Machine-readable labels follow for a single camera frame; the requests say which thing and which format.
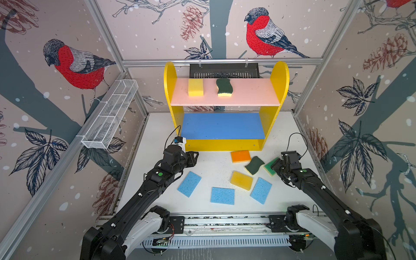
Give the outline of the bright green sponge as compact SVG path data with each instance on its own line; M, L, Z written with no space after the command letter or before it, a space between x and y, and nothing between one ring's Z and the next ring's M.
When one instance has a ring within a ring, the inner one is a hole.
M272 169L272 165L276 163L276 161L279 159L279 157L273 159L272 161L268 162L267 164L263 165L263 168L270 176L275 176L276 172Z

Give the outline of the dark green wavy sponge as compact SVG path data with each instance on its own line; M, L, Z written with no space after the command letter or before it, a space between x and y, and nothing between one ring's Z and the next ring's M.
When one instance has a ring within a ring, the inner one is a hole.
M264 165L264 161L260 159L258 156L254 156L248 163L248 165L246 165L244 168L251 175L255 175L262 165Z
M220 78L216 80L216 86L218 89L217 95L219 97L231 97L233 94L233 86L230 79Z

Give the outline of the yellow orange-tinted sponge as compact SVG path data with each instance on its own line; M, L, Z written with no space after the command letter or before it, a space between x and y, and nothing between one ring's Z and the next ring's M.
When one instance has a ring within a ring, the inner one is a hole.
M234 171L232 173L230 183L244 190L250 191L253 182L253 177L246 174Z

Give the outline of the plain yellow sponge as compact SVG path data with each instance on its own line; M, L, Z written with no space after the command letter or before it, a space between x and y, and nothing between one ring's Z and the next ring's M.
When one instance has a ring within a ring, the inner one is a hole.
M200 97L203 95L204 95L203 79L189 79L188 80L188 96Z

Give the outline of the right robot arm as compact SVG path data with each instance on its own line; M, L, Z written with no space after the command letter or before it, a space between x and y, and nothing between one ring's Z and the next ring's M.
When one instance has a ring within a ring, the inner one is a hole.
M305 229L319 238L339 260L385 260L385 240L381 226L349 208L328 189L317 174L300 163L296 151L283 152L271 169L288 186L308 195L328 217L316 215L305 205L288 207L284 219L289 231Z

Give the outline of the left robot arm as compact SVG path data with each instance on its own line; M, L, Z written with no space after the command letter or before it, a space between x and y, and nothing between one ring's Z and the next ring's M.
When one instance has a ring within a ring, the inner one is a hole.
M169 211L151 204L182 176L184 169L196 165L198 156L198 152L185 152L179 145L165 148L163 158L121 210L99 229L91 227L85 233L80 259L124 260L149 235L166 231Z

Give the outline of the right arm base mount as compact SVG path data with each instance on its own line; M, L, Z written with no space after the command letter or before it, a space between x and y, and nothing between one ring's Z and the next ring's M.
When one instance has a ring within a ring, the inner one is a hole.
M286 223L285 215L269 215L269 223L266 227L272 232L283 233L283 232L299 232L303 231L300 227L289 227Z

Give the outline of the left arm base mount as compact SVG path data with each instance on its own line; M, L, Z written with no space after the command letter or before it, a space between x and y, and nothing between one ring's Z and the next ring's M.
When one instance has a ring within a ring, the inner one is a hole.
M159 230L153 232L152 235L177 235L184 233L185 217L184 216L173 216L169 218L169 223L165 230Z

